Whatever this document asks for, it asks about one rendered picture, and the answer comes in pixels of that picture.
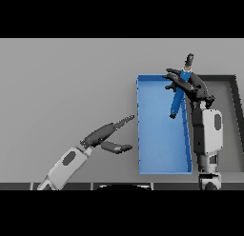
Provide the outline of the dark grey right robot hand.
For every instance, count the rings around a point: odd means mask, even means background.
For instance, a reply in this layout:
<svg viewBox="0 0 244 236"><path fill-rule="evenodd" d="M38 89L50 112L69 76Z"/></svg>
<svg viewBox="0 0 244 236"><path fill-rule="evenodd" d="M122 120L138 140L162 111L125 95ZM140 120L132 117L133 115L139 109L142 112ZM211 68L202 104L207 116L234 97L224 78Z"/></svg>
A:
<svg viewBox="0 0 244 236"><path fill-rule="evenodd" d="M198 75L178 69L166 69L166 71L167 74L163 75L163 78L172 81L166 89L172 89L174 92L182 90L192 102L204 101L206 108L212 106L215 97L208 92L207 86Z"/></svg>

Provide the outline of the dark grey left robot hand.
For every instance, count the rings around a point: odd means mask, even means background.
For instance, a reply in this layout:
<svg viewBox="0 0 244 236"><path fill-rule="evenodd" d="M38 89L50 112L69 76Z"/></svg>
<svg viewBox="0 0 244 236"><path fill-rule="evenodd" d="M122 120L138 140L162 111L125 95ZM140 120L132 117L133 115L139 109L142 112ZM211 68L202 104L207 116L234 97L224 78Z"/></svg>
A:
<svg viewBox="0 0 244 236"><path fill-rule="evenodd" d="M118 129L125 126L130 120L134 118L133 115L127 116L117 123L109 123L104 125L101 128L93 131L91 134L86 136L81 142L80 145L84 149L96 148L100 146L102 149L114 153L120 154L122 152L132 149L131 145L119 145L113 142L108 141L108 138L114 134Z"/></svg>

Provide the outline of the blue pipe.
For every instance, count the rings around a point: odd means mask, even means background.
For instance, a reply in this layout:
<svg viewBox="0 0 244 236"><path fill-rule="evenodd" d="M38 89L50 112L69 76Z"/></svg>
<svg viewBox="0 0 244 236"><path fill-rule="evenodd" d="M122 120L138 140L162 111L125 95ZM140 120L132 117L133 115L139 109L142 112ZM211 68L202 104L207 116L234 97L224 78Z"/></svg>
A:
<svg viewBox="0 0 244 236"><path fill-rule="evenodd" d="M185 61L185 65L182 70L171 69L171 73L174 73L177 79L182 79L186 82L189 82L192 74L192 63L193 63L193 54L189 53ZM172 82L170 88L173 89L174 97L173 103L171 106L170 117L174 119L179 111L180 104L184 97L184 90L178 87L175 82Z"/></svg>

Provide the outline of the dark grey bin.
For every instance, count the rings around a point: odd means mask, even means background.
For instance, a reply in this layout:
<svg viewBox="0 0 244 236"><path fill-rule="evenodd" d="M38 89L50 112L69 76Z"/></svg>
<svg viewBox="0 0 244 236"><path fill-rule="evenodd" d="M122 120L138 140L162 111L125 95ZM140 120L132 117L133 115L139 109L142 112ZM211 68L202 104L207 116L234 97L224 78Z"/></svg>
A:
<svg viewBox="0 0 244 236"><path fill-rule="evenodd" d="M222 113L223 148L218 156L218 170L244 172L244 116L234 75L201 75L210 94L212 108Z"/></svg>

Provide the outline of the blue bin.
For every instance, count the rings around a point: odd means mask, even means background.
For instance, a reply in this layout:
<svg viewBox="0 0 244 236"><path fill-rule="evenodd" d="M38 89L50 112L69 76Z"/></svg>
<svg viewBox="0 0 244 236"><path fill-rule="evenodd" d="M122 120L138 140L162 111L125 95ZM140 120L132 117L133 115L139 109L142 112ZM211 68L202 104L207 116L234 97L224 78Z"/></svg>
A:
<svg viewBox="0 0 244 236"><path fill-rule="evenodd" d="M193 162L186 102L170 117L174 92L161 74L137 75L137 140L139 173L191 174Z"/></svg>

